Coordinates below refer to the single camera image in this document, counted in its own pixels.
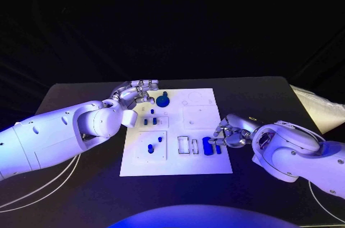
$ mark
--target cable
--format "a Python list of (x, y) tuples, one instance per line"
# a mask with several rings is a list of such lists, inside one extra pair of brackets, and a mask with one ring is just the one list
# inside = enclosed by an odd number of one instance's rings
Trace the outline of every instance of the cable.
[(14, 209), (5, 210), (5, 211), (0, 211), (0, 213), (9, 212), (9, 211), (14, 211), (14, 210), (17, 210), (17, 209), (21, 209), (21, 208), (30, 206), (31, 204), (37, 203), (38, 201), (41, 201), (45, 197), (48, 197), (48, 196), (53, 194), (53, 193), (57, 191), (57, 189), (63, 186), (63, 184), (65, 183), (67, 179), (70, 178), (70, 175), (71, 175), (71, 173), (73, 173), (73, 171), (74, 171), (74, 169), (76, 169), (76, 167), (77, 167), (78, 158), (80, 158), (80, 154), (77, 155), (76, 163), (74, 163), (73, 169), (71, 169), (71, 171), (70, 171), (70, 174), (68, 174), (68, 176), (65, 177), (63, 183), (57, 186), (57, 188), (55, 188), (44, 197), (41, 197), (41, 198), (40, 198), (38, 200), (35, 200), (34, 202), (28, 203), (27, 205), (21, 206), (21, 207), (14, 208)]
[(60, 172), (60, 174), (38, 188), (35, 189), (32, 192), (30, 192), (27, 195), (24, 195), (22, 197), (17, 198), (14, 201), (5, 203), (4, 205), (0, 206), (0, 208), (5, 207), (7, 205), (12, 204), (14, 202), (19, 201), (21, 199), (24, 199), (25, 197), (28, 197), (31, 194), (34, 194), (37, 191), (40, 191), (60, 176), (61, 174), (65, 172), (67, 168), (70, 167), (74, 159), (77, 156), (73, 157), (73, 160), (70, 161), (67, 167), (64, 168), (64, 170)]
[(345, 221), (343, 221), (340, 218), (337, 218), (337, 217), (336, 217), (336, 216), (334, 216), (334, 215), (326, 210), (326, 208), (321, 206), (320, 202), (318, 202), (317, 199), (316, 199), (316, 196), (314, 196), (313, 190), (311, 190), (310, 181), (307, 181), (307, 182), (308, 182), (310, 194), (311, 194), (313, 199), (316, 200), (318, 206), (321, 207), (321, 209), (326, 211), (326, 213), (327, 213), (327, 214), (329, 214), (336, 220), (339, 220), (341, 223), (345, 223)]
[[(301, 130), (306, 131), (307, 133), (316, 135), (321, 141), (326, 141), (318, 134), (316, 134), (313, 131), (307, 130), (304, 127), (300, 127), (298, 125), (294, 125), (293, 123), (290, 123), (290, 125), (293, 125), (293, 126), (297, 127), (298, 129), (301, 129)], [(324, 212), (326, 212), (336, 220), (339, 220), (341, 223), (345, 223), (345, 221), (343, 221), (340, 218), (337, 218), (337, 217), (326, 210), (326, 208), (323, 207), (323, 205), (321, 205), (320, 202), (317, 201), (316, 196), (314, 196), (314, 193), (313, 193), (313, 190), (311, 190), (311, 183), (310, 183), (310, 181), (307, 181), (307, 183), (308, 183), (308, 189), (310, 189), (311, 197), (313, 197), (313, 199), (316, 200), (320, 208), (324, 210)]]

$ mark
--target black curtain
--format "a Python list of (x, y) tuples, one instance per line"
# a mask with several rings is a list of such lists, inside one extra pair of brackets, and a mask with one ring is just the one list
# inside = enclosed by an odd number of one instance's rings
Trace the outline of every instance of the black curtain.
[(345, 102), (339, 0), (1, 0), (0, 129), (54, 83), (283, 76)]

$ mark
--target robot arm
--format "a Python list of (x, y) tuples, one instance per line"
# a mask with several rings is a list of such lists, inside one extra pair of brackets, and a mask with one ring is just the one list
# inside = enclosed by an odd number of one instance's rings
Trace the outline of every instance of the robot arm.
[(0, 180), (50, 167), (104, 142), (120, 124), (134, 126), (136, 103), (155, 103), (156, 80), (124, 82), (104, 101), (35, 115), (0, 132)]
[(218, 124), (211, 144), (239, 148), (251, 144), (252, 161), (280, 180), (306, 178), (324, 192), (345, 199), (345, 144), (317, 141), (311, 131), (283, 121), (262, 125), (255, 118), (228, 114)]

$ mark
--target table surface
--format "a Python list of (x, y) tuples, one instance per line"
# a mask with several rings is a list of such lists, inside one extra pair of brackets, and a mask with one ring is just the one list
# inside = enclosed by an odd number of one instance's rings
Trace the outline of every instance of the table surface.
[[(120, 82), (55, 84), (37, 114), (90, 100), (107, 98)], [(160, 89), (212, 88), (219, 117), (228, 113), (260, 118), (265, 123), (288, 121), (317, 132), (314, 123), (281, 77), (245, 77), (159, 81)], [(61, 188), (38, 203), (0, 213), (2, 227), (106, 227), (130, 215), (153, 208), (205, 204), (241, 208), (295, 225), (339, 224), (310, 195), (307, 181), (277, 180), (251, 162), (249, 145), (228, 148), (232, 174), (119, 177), (126, 127), (86, 151), (74, 173)], [(0, 183), (0, 204), (38, 188), (63, 170), (68, 161), (34, 172), (18, 174)], [(61, 183), (60, 177), (37, 194), (7, 208), (37, 200)], [(327, 210), (345, 218), (343, 200), (313, 186)]]

